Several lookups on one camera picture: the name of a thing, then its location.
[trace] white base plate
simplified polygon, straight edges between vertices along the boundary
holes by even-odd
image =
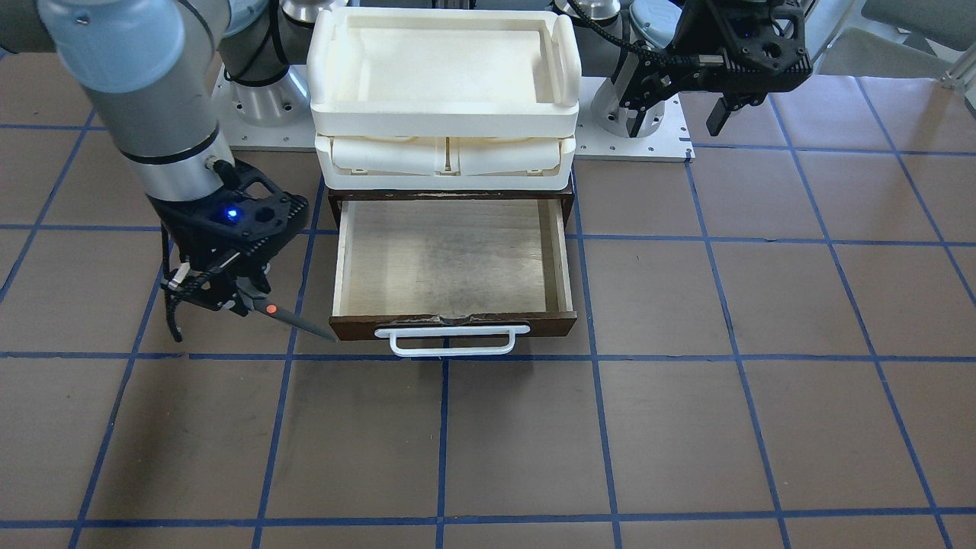
[[[645,138],[623,138],[604,130],[593,119],[590,104],[606,78],[584,76],[580,86],[580,116],[576,123],[576,157],[582,160],[637,160],[684,162],[695,157],[691,135],[684,121],[681,101],[665,101],[661,125]]]
[[[296,65],[295,70],[302,77],[305,76],[304,65]],[[315,152],[315,123],[311,118],[311,110],[307,116],[292,120],[284,126],[255,126],[237,113],[230,83],[224,80],[223,66],[211,101],[214,102],[221,130],[232,150]]]

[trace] white drawer handle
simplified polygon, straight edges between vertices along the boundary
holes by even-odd
[[[426,326],[419,328],[381,328],[376,330],[376,337],[389,338],[389,347],[398,357],[468,357],[509,353],[515,347],[515,334],[524,333],[529,333],[529,326]],[[460,347],[456,349],[403,349],[397,344],[397,340],[400,338],[459,335],[507,335],[508,342],[501,347]]]

